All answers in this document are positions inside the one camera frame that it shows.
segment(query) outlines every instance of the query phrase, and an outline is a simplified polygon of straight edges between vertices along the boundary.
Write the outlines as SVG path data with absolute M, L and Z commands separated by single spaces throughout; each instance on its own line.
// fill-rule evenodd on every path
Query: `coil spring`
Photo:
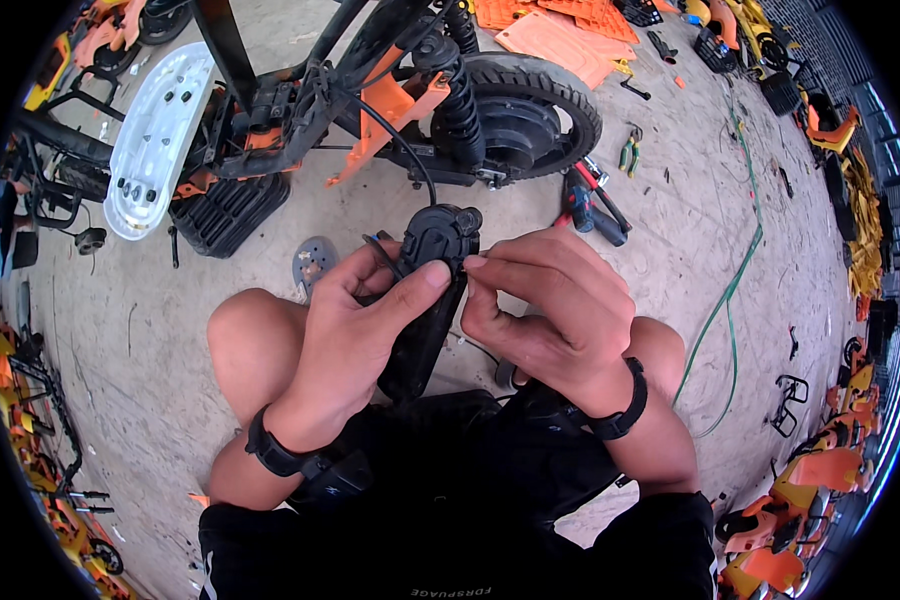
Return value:
M 477 101 L 460 48 L 449 37 L 434 31 L 413 51 L 413 64 L 429 74 L 443 71 L 449 78 L 450 93 L 434 111 L 434 133 L 442 131 L 450 138 L 451 152 L 458 162 L 471 171 L 480 168 L 487 157 L 487 142 L 480 129 Z
M 444 14 L 443 24 L 446 33 L 459 46 L 460 54 L 480 52 L 480 46 L 477 44 L 477 28 L 468 10 L 468 0 L 435 0 L 433 6 L 442 9 L 444 2 L 454 3 L 454 6 L 450 6 Z

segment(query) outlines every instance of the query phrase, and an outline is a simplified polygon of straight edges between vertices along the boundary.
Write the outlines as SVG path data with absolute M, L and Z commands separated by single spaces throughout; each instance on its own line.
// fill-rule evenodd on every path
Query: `scrap pile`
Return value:
M 502 30 L 496 41 L 511 52 L 547 59 L 574 72 L 590 89 L 615 70 L 633 76 L 631 24 L 660 23 L 678 13 L 666 0 L 472 0 L 480 27 Z
M 857 240 L 849 242 L 853 263 L 849 268 L 850 292 L 854 298 L 878 300 L 880 298 L 880 276 L 883 275 L 880 258 L 880 241 L 883 233 L 874 179 L 860 150 L 853 148 L 852 157 L 845 158 L 840 165 L 846 177 L 850 207 L 857 222 Z

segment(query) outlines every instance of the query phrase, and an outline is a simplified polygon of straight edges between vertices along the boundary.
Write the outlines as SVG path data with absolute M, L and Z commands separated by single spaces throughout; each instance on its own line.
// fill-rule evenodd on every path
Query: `green wire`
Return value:
M 726 99 L 726 106 L 730 111 L 730 121 L 732 123 L 737 123 L 737 115 L 733 111 L 733 103 L 729 98 Z M 744 271 L 747 270 L 747 266 L 750 264 L 751 258 L 754 257 L 754 253 L 756 249 L 760 245 L 760 241 L 763 239 L 763 213 L 760 209 L 760 194 L 757 191 L 756 186 L 756 176 L 754 175 L 754 162 L 751 160 L 750 156 L 750 148 L 747 146 L 747 142 L 744 140 L 743 131 L 737 132 L 737 138 L 740 140 L 740 145 L 744 149 L 744 157 L 746 158 L 746 170 L 749 172 L 749 180 L 750 186 L 753 190 L 753 201 L 756 205 L 756 230 L 753 232 L 753 238 L 750 240 L 749 249 L 746 251 L 746 255 L 744 256 L 743 262 L 740 264 L 740 268 L 737 269 L 736 274 L 733 275 L 733 278 L 727 284 L 726 289 L 723 290 L 723 295 L 720 296 L 720 300 L 717 302 L 717 305 L 713 307 L 713 312 L 710 313 L 710 317 L 706 320 L 706 323 L 703 325 L 703 330 L 699 332 L 699 336 L 696 338 L 696 343 L 694 343 L 693 351 L 690 353 L 690 360 L 687 362 L 687 366 L 683 371 L 683 379 L 680 380 L 680 387 L 676 390 L 676 396 L 673 398 L 672 406 L 677 406 L 677 400 L 681 397 L 681 392 L 684 390 L 684 384 L 687 382 L 687 378 L 690 376 L 690 371 L 693 369 L 694 359 L 697 357 L 697 351 L 700 349 L 701 342 L 704 341 L 704 337 L 707 336 L 708 331 L 710 330 L 710 325 L 713 323 L 714 318 L 717 316 L 717 313 L 720 312 L 720 308 L 722 306 L 726 306 L 726 321 L 730 327 L 730 351 L 733 357 L 733 382 L 730 385 L 730 397 L 726 399 L 726 404 L 723 405 L 723 410 L 720 413 L 720 416 L 717 417 L 717 420 L 713 422 L 712 425 L 707 427 L 706 431 L 699 435 L 694 435 L 695 439 L 705 438 L 713 431 L 720 426 L 720 422 L 724 420 L 724 417 L 727 416 L 727 413 L 731 410 L 731 404 L 733 402 L 733 395 L 737 390 L 737 336 L 733 329 L 733 315 L 731 313 L 731 298 L 737 291 L 737 285 L 739 285 L 740 280 L 743 278 Z

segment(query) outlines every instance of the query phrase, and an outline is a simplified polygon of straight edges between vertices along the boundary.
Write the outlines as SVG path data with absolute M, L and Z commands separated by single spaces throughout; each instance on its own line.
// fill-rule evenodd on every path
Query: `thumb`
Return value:
M 410 321 L 433 306 L 450 286 L 450 268 L 443 260 L 431 260 L 390 288 L 368 306 L 378 327 L 396 338 Z

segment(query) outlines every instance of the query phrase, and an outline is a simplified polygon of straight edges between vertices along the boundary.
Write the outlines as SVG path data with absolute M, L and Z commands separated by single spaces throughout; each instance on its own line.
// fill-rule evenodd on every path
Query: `orange bracket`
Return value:
M 400 54 L 401 51 L 396 46 L 390 48 L 367 76 L 367 80 L 379 75 Z M 448 78 L 444 77 L 443 71 L 440 71 L 416 101 L 390 74 L 386 74 L 384 78 L 362 90 L 360 97 L 399 132 L 411 121 L 420 120 L 430 114 L 441 102 L 444 102 L 449 93 Z M 362 133 L 360 141 L 353 145 L 353 150 L 350 150 L 346 156 L 346 168 L 337 176 L 327 179 L 327 187 L 336 186 L 343 180 L 352 177 L 392 139 L 383 126 L 380 126 L 371 115 L 362 110 L 360 111 L 360 132 Z

